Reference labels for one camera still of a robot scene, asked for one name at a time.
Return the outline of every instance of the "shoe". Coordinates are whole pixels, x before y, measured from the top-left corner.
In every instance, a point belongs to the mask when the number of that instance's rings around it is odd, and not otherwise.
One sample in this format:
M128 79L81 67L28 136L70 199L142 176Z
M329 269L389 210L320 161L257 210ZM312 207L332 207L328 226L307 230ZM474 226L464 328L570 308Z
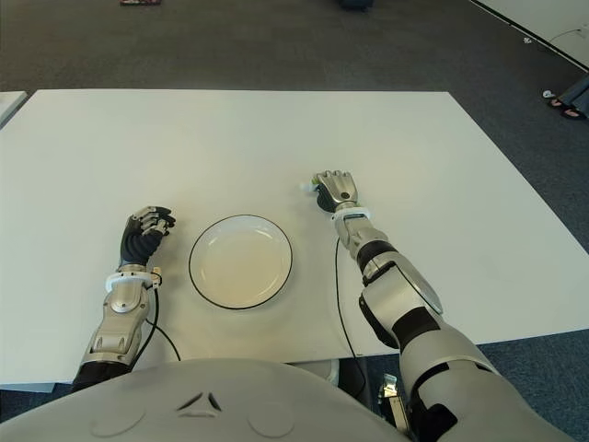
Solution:
M576 115L570 115L567 113L567 111L573 111L574 113L576 113ZM569 119L569 120L586 120L587 116L582 113L580 110L576 110L575 108L568 108L563 110L560 115L562 115L564 118Z

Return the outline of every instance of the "metallic silver arm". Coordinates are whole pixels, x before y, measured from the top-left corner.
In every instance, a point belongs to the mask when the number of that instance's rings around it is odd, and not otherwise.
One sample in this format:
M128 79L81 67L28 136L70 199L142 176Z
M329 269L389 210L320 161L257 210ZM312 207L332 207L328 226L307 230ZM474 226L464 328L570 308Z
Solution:
M158 285L161 279L147 272L147 261L175 222L169 209L157 206L145 207L127 219L120 266L107 279L102 322L84 353L73 391L133 369L141 343L141 326L149 312L147 289Z
M141 342L141 325L149 312L147 289L152 285L152 278L145 270L143 265L127 264L115 274L120 279L111 284L112 289L102 305L102 322L82 365L100 361L129 366L133 361Z
M432 287L358 206L348 172L313 182L365 289L360 309L384 344L400 349L410 430L420 441L570 441L535 414L464 334L442 319ZM343 193L354 195L343 201Z

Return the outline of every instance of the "white table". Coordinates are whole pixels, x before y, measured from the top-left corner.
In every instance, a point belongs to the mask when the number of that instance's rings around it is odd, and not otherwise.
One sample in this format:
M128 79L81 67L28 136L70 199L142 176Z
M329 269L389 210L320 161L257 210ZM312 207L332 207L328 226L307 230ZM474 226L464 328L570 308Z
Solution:
M0 144L0 383L73 378L126 218L147 204L178 218L150 263L164 272L160 323L185 358L348 356L336 235L299 189L323 169L353 173L375 225L475 342L589 326L587 254L447 93L40 91ZM294 252L283 291L245 311L209 304L187 271L193 241L234 214L274 221ZM340 264L357 353L390 352L357 307L343 250ZM156 334L141 364L164 360Z
M0 128L12 112L24 101L27 94L23 91L0 92Z

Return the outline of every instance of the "wire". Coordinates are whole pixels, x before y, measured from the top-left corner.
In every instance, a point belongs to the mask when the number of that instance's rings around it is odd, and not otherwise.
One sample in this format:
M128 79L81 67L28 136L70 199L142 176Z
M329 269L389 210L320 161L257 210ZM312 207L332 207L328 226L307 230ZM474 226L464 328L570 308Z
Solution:
M340 315L340 323L341 323L341 329L343 330L343 335L346 337L346 341L348 343L348 347L350 347L350 352L352 352L353 360L356 363L356 367L358 368L358 371L362 375L362 387L360 387L358 392L353 395L353 397L355 399L358 399L358 396L360 396L360 394L362 394L362 392L366 388L366 375L364 374L364 371L362 370L362 367L360 366L360 362L358 361L358 356L356 355L356 352L353 351L352 343L350 342L350 337L348 336L346 326L343 323L343 316L341 315L340 278L339 278L339 273L338 273L338 252L339 251L340 251L340 239L338 238L338 240L335 243L335 296L338 301L338 314Z
M560 34L558 34L558 35L555 35L554 37L552 37L550 40L548 40L548 41L547 41L547 43L548 43L548 44L551 44L551 43L552 43L553 41L555 41L555 40L556 40L558 37L562 37L563 35L567 35L567 34L570 34L570 33L572 33L572 32L581 32L581 31L582 31L582 29L579 29L579 28L577 28L577 29L569 29L569 30L565 30L564 32L561 32ZM546 47L546 46L544 46L544 45L542 45L542 46L543 46L543 47L545 47L546 49L539 49L539 48L538 48L538 50L539 50L540 52L550 52L550 48L548 48L548 47Z
M553 41L555 41L555 40L556 40L558 37L562 37L563 35L570 34L571 32L581 32L581 31L582 31L582 29L579 29L579 28L577 28L577 29L569 29L569 30L565 30L564 32L561 32L559 35L557 35L557 36L555 36L555 37L552 37L552 38L549 40L549 43L552 43L552 42L553 42Z
M137 355L133 358L133 361L131 361L131 364L129 365L129 371L133 371L135 364L137 364L137 361L139 360L141 355L144 353L147 345L151 342L151 338L154 336L154 332L156 331L157 318L159 318L159 294L157 293L157 289L155 287L154 287L154 297L156 298L156 314L154 315L154 322L153 322L151 331L147 335L147 339L145 339L145 342L144 342L143 346L141 347L141 350L139 350L139 353L137 353Z
M156 330L160 333L162 333L164 335L164 337L167 339L167 341L169 342L169 344L172 346L172 348L174 349L174 353L176 354L176 358L181 361L182 358L180 357L180 353L178 353L178 348L176 348L176 345L174 344L174 342L171 340L171 338L167 335L167 333L158 325L154 324L151 320L145 320L145 322L147 322L150 325L153 325L154 327L156 327Z

